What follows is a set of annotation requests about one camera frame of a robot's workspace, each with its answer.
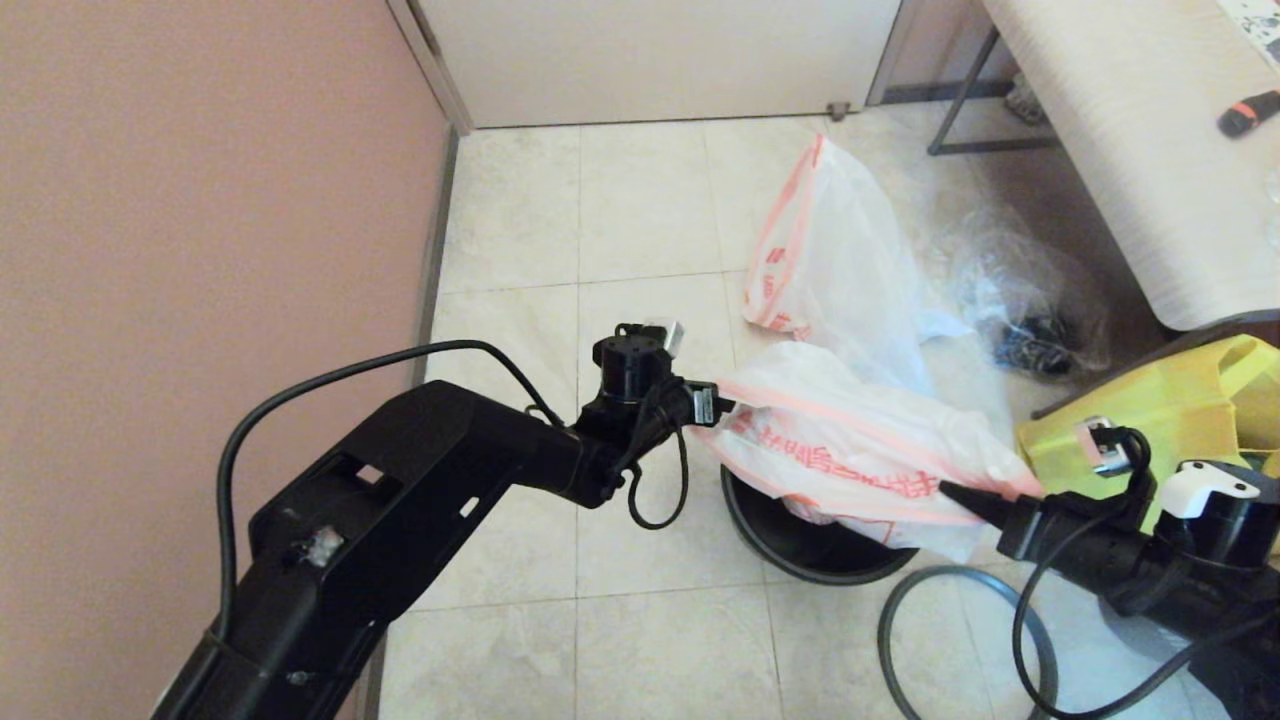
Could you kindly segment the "white red-drawstring trash bag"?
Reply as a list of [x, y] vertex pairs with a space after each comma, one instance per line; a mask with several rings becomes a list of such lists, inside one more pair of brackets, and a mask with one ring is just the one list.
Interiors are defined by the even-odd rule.
[[966, 325], [943, 307], [870, 170], [817, 135], [751, 251], [745, 320], [831, 351], [860, 378], [933, 395], [924, 345]]

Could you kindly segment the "black round trash bin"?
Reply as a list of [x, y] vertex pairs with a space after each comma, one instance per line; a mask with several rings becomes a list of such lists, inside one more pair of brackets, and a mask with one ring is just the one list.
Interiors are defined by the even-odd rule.
[[818, 525], [791, 514], [719, 468], [724, 503], [740, 539], [787, 577], [818, 585], [867, 585], [904, 569], [918, 548], [892, 550], [835, 523]]

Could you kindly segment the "yellow non-woven shopping bag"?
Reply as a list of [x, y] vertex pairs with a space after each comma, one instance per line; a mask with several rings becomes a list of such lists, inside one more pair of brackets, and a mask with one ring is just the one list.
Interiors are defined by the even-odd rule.
[[1180, 461], [1254, 465], [1280, 480], [1280, 348], [1238, 334], [1146, 364], [1016, 429], [1018, 447], [1048, 493], [1107, 498], [1121, 477], [1093, 471], [1076, 427], [1103, 416], [1149, 441], [1157, 480]]

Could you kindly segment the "clear crumpled plastic bag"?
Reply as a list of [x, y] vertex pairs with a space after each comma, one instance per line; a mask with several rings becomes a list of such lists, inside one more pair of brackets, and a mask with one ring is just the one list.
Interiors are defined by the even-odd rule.
[[1005, 325], [1052, 315], [1066, 328], [1073, 370], [1053, 379], [1014, 372], [1068, 380], [1110, 368], [1110, 315], [1096, 278], [1074, 258], [1033, 238], [1016, 213], [972, 211], [948, 231], [943, 249], [948, 296], [996, 366], [995, 342]]

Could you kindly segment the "white door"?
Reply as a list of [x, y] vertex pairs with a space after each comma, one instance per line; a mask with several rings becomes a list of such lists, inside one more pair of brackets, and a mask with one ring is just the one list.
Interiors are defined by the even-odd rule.
[[413, 0], [484, 129], [859, 110], [902, 0]]

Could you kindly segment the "light wood-grain table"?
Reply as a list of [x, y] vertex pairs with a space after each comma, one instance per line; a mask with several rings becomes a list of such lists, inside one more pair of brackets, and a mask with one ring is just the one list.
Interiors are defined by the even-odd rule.
[[982, 0], [1149, 306], [1175, 331], [1280, 309], [1280, 73], [1219, 0]]

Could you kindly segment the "grey item under table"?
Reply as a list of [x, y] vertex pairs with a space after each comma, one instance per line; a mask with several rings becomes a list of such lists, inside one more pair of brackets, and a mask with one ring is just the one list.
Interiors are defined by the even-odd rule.
[[1044, 109], [1024, 74], [1012, 78], [1011, 87], [1004, 96], [1004, 106], [1025, 126], [1042, 126], [1047, 122]]

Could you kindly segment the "black and orange marker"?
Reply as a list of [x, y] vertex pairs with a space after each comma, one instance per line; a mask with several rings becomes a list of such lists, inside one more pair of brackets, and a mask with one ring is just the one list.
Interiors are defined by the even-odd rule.
[[1216, 126], [1222, 136], [1240, 138], [1276, 115], [1280, 115], [1280, 90], [1270, 90], [1234, 102]]

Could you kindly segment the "black-white patterned paper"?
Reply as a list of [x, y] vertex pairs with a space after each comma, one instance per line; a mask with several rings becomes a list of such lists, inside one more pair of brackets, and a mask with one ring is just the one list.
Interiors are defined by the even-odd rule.
[[1213, 0], [1268, 60], [1280, 64], [1280, 0]]

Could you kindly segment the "dark metal table frame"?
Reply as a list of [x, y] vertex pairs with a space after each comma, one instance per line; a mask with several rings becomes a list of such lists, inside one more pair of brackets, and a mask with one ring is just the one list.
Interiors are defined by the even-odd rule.
[[966, 72], [963, 82], [959, 85], [957, 91], [948, 105], [948, 110], [946, 111], [940, 128], [925, 147], [929, 156], [942, 158], [968, 154], [1020, 152], [1041, 149], [1056, 149], [1061, 146], [1059, 138], [1048, 136], [957, 143], [947, 141], [950, 131], [954, 128], [965, 102], [970, 99], [977, 81], [979, 79], [982, 70], [986, 68], [986, 64], [1000, 40], [1001, 33], [998, 28], [996, 26], [991, 26], [974, 61], [970, 64], [969, 70]]

